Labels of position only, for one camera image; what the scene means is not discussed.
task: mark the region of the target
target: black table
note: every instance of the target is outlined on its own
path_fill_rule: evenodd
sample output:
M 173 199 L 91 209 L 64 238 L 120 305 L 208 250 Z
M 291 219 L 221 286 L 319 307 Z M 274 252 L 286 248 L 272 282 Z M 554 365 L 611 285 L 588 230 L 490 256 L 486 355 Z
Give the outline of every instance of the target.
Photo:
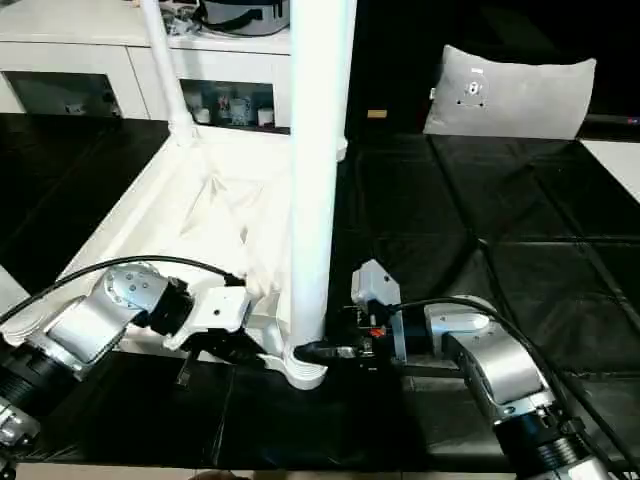
M 20 173 L 8 185 L 22 193 L 13 202 L 13 224 L 23 225 L 24 211 L 29 228 L 12 232 L 3 225 L 0 263 L 39 288 L 151 158 L 166 127 L 16 118 L 0 116 L 3 179 L 6 169 Z M 23 121 L 38 125 L 23 133 L 27 149 L 12 142 L 18 128 L 12 125 Z M 135 148 L 125 148 L 127 139 Z M 18 154 L 7 155 L 15 149 Z M 77 167 L 52 173 L 66 187 L 46 196 L 33 177 L 40 178 L 42 159 L 65 155 Z M 78 188 L 92 193 L 75 196 Z M 56 203 L 60 191 L 68 195 Z M 71 208 L 67 200 L 74 197 Z M 91 198 L 91 205 L 80 198 Z M 581 382 L 640 457 L 638 208 L 578 143 L 423 136 L 352 142 L 339 166 L 329 318 L 349 302 L 351 272 L 372 257 L 400 282 L 404 300 L 484 297 Z M 58 222 L 65 228 L 54 229 Z M 23 252 L 50 237 L 55 248 L 25 263 Z M 407 317 L 421 321 L 420 312 Z M 424 350 L 423 339 L 409 340 L 412 351 Z M 27 461 L 509 470 L 451 369 L 384 378 L 332 371 L 318 389 L 300 392 L 274 372 L 205 363 L 180 388 L 174 381 L 181 364 L 111 354 L 47 421 Z M 602 434 L 594 436 L 609 450 Z

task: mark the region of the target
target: white plastic bracket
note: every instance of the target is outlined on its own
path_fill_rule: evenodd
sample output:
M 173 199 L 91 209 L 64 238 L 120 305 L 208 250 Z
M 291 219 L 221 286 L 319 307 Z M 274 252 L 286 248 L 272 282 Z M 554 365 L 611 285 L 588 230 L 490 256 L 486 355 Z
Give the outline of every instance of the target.
M 182 328 L 162 345 L 169 350 L 179 349 L 195 333 L 211 328 L 237 331 L 244 322 L 251 296 L 244 287 L 214 287 L 195 297 L 195 305 Z

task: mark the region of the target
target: gray bag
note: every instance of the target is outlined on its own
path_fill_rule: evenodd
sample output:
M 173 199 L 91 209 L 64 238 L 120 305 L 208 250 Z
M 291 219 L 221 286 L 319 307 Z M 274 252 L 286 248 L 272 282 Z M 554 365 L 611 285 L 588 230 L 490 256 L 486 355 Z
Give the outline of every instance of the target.
M 289 0 L 201 0 L 194 18 L 214 32 L 272 35 L 289 25 Z

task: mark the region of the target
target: white pole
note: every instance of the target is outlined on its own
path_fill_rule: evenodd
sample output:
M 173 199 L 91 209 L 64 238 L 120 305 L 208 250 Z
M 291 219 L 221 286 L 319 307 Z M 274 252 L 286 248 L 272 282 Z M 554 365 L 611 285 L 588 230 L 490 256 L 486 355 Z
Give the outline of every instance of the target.
M 345 59 L 344 69 L 342 73 L 342 103 L 340 105 L 340 121 L 338 123 L 338 160 L 344 160 L 347 154 L 348 142 L 344 135 L 344 129 L 347 122 L 347 104 L 349 103 L 349 81 L 351 79 L 351 59 L 353 56 L 353 37 L 356 30 L 356 11 L 358 8 L 358 0 L 345 0 L 347 3 L 347 25 L 345 40 Z
M 151 53 L 169 109 L 169 131 L 175 137 L 178 145 L 190 146 L 197 136 L 197 130 L 193 118 L 187 110 L 182 87 L 173 68 L 171 50 L 169 50 L 167 32 L 158 0 L 142 0 L 140 6 L 149 33 Z
M 295 361 L 291 349 L 319 340 L 324 334 L 347 5 L 344 0 L 324 0 L 321 4 L 296 0 L 291 2 L 291 13 L 292 318 L 285 363 L 295 386 L 313 388 L 322 381 L 325 369 Z

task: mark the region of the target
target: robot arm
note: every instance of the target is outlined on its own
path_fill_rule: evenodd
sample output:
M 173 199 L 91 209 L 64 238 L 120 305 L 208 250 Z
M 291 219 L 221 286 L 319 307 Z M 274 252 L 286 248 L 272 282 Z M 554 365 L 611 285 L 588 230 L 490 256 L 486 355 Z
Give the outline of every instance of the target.
M 385 353 L 381 345 L 386 343 L 393 344 L 393 361 L 405 363 L 401 311 L 386 308 L 400 303 L 398 284 L 369 261 L 353 275 L 351 298 L 359 308 L 352 341 L 301 346 L 298 357 L 328 365 L 350 361 L 372 370 L 381 364 L 376 354 Z M 493 310 L 482 299 L 463 298 Z M 529 352 L 500 324 L 473 307 L 454 303 L 429 305 L 425 316 L 435 356 L 453 360 L 462 370 L 518 479 L 610 478 L 584 445 L 581 421 L 562 411 Z
M 251 297 L 244 287 L 192 296 L 187 284 L 149 264 L 107 270 L 86 296 L 50 315 L 0 367 L 0 477 L 15 475 L 7 452 L 28 448 L 49 415 L 110 352 L 128 325 L 149 327 L 170 350 L 208 351 L 261 366 L 262 348 L 242 328 Z
M 519 479 L 610 478 L 584 445 L 581 421 L 562 411 L 527 350 L 502 326 L 463 305 L 430 305 L 425 315 L 434 353 L 460 367 Z

